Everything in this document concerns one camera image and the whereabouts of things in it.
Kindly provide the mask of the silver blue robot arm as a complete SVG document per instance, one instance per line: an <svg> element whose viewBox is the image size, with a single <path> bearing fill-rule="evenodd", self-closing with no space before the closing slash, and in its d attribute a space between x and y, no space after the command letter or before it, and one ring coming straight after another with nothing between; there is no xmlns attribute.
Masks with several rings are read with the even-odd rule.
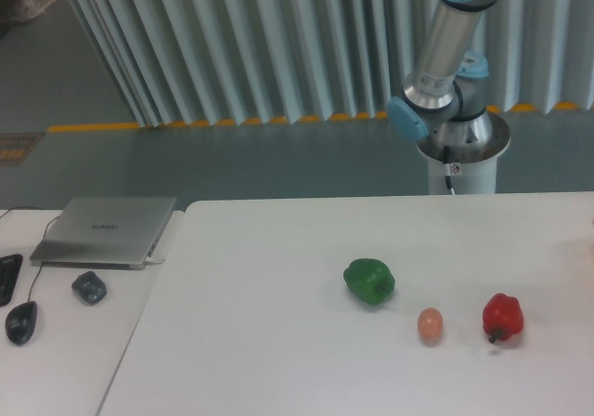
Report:
<svg viewBox="0 0 594 416"><path fill-rule="evenodd" d="M408 139L487 104L593 103L593 0L437 0L414 70L387 105Z"/></svg>

